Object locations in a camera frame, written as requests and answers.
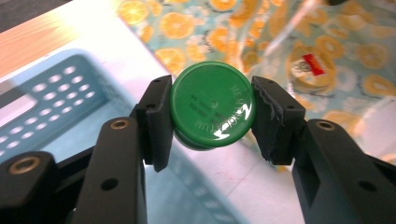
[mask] basket hole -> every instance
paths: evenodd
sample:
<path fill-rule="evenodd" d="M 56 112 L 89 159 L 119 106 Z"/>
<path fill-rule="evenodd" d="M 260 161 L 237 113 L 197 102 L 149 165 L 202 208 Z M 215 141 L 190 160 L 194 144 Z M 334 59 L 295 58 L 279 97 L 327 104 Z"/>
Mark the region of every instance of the basket hole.
<path fill-rule="evenodd" d="M 55 92 L 50 92 L 44 96 L 44 100 L 52 100 L 53 98 L 55 98 L 55 96 L 56 96 Z"/>
<path fill-rule="evenodd" d="M 36 86 L 33 87 L 33 91 L 38 92 L 38 91 L 43 91 L 44 89 L 47 88 L 47 85 L 44 83 L 40 83 Z"/>
<path fill-rule="evenodd" d="M 104 191 L 113 190 L 119 184 L 119 180 L 116 178 L 109 178 L 105 180 L 102 185 L 101 189 Z"/>
<path fill-rule="evenodd" d="M 52 116 L 52 117 L 49 118 L 49 121 L 55 121 L 55 120 L 57 120 L 59 117 L 60 117 L 59 115 L 54 115 L 54 116 Z"/>
<path fill-rule="evenodd" d="M 82 85 L 78 90 L 79 90 L 79 91 L 85 91 L 85 90 L 87 90 L 89 87 L 90 87 L 90 85 L 85 84 L 85 85 Z"/>
<path fill-rule="evenodd" d="M 79 99 L 73 103 L 73 105 L 81 105 L 84 102 L 83 99 Z"/>
<path fill-rule="evenodd" d="M 57 82 L 59 80 L 61 80 L 62 76 L 61 75 L 55 75 L 49 78 L 49 83 L 54 83 Z"/>
<path fill-rule="evenodd" d="M 37 118 L 36 118 L 36 117 L 29 118 L 29 119 L 27 119 L 27 120 L 25 121 L 25 124 L 26 124 L 26 125 L 33 124 L 33 123 L 35 123 L 36 121 L 37 121 Z"/>
<path fill-rule="evenodd" d="M 18 127 L 13 128 L 9 133 L 10 134 L 14 134 L 14 133 L 18 133 L 18 132 L 20 132 L 22 130 L 23 130 L 23 127 L 22 126 L 18 126 Z"/>
<path fill-rule="evenodd" d="M 95 95 L 95 92 L 94 91 L 91 91 L 91 92 L 88 92 L 86 95 L 85 95 L 85 97 L 86 98 L 91 98 L 91 97 L 93 97 Z"/>
<path fill-rule="evenodd" d="M 67 112 L 69 112 L 70 110 L 72 110 L 72 107 L 71 106 L 68 106 L 67 108 L 65 108 L 65 109 L 63 109 L 62 110 L 62 113 L 67 113 Z"/>
<path fill-rule="evenodd" d="M 1 136 L 1 137 L 0 137 L 0 143 L 6 142 L 7 139 L 8 139 L 7 136 Z"/>
<path fill-rule="evenodd" d="M 76 96 L 77 96 L 77 93 L 75 91 L 73 91 L 66 95 L 66 99 L 70 100 L 70 99 L 75 98 Z"/>
<path fill-rule="evenodd" d="M 74 73 L 75 71 L 76 71 L 76 67 L 75 66 L 69 66 L 69 67 L 66 67 L 64 69 L 64 74 L 65 75 L 70 75 L 70 74 Z"/>
<path fill-rule="evenodd" d="M 83 79 L 82 76 L 74 77 L 74 78 L 72 79 L 72 83 L 73 83 L 73 84 L 77 84 L 77 83 L 79 83 L 80 81 L 82 81 L 82 79 Z"/>
<path fill-rule="evenodd" d="M 64 100 L 57 101 L 55 104 L 53 104 L 54 107 L 59 107 L 61 105 L 64 105 Z"/>
<path fill-rule="evenodd" d="M 36 130 L 41 130 L 47 126 L 47 123 L 40 123 L 35 127 Z"/>
<path fill-rule="evenodd" d="M 30 138 L 33 134 L 34 132 L 24 133 L 22 139 Z"/>
<path fill-rule="evenodd" d="M 217 203 L 216 201 L 213 201 L 213 200 L 204 202 L 204 205 L 205 205 L 207 208 L 210 208 L 210 209 L 219 208 L 219 203 Z"/>
<path fill-rule="evenodd" d="M 233 218 L 225 214 L 215 214 L 217 220 L 222 222 L 233 222 Z"/>
<path fill-rule="evenodd" d="M 47 109 L 43 109 L 42 111 L 40 111 L 40 116 L 46 116 L 51 112 L 50 108 Z"/>
<path fill-rule="evenodd" d="M 374 184 L 372 184 L 370 181 L 360 180 L 358 183 L 359 183 L 359 186 L 361 186 L 361 188 L 371 191 L 371 192 L 376 192 L 376 186 Z"/>
<path fill-rule="evenodd" d="M 207 194 L 207 189 L 205 189 L 203 187 L 198 187 L 193 192 L 194 192 L 195 196 L 201 197 L 201 196 Z"/>
<path fill-rule="evenodd" d="M 19 145 L 19 144 L 20 144 L 20 141 L 14 141 L 14 142 L 8 144 L 7 148 L 8 148 L 8 149 L 14 148 L 14 147 L 16 147 L 16 146 Z"/>
<path fill-rule="evenodd" d="M 67 91 L 67 90 L 69 90 L 69 88 L 70 88 L 69 84 L 63 84 L 62 86 L 60 86 L 58 88 L 58 91 Z"/>

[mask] blue plastic basket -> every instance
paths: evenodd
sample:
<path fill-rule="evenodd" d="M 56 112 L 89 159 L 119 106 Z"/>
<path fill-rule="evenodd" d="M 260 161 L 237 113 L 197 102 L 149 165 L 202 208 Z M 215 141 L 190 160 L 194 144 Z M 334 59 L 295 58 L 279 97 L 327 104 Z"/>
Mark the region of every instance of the blue plastic basket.
<path fill-rule="evenodd" d="M 104 122 L 132 109 L 132 100 L 82 50 L 51 56 L 7 83 L 14 88 L 0 95 L 1 102 L 31 106 L 3 120 L 0 162 L 33 150 L 64 160 L 93 146 Z"/>
<path fill-rule="evenodd" d="M 95 144 L 109 119 L 128 116 L 134 100 L 83 50 L 70 49 L 11 77 L 0 108 L 26 102 L 0 129 L 0 163 L 45 150 L 62 161 Z M 176 147 L 168 167 L 146 168 L 148 223 L 245 223 Z"/>

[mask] plastic bag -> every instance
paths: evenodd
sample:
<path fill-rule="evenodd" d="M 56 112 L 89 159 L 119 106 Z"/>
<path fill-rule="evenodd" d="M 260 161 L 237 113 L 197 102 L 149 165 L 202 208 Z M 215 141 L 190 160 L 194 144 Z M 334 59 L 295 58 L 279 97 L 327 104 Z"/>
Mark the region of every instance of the plastic bag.
<path fill-rule="evenodd" d="M 396 96 L 394 1 L 132 0 L 119 15 L 173 75 L 221 61 L 271 78 L 308 119 L 339 123 L 367 152 L 370 116 L 392 108 Z M 372 154 L 396 154 L 382 148 Z"/>

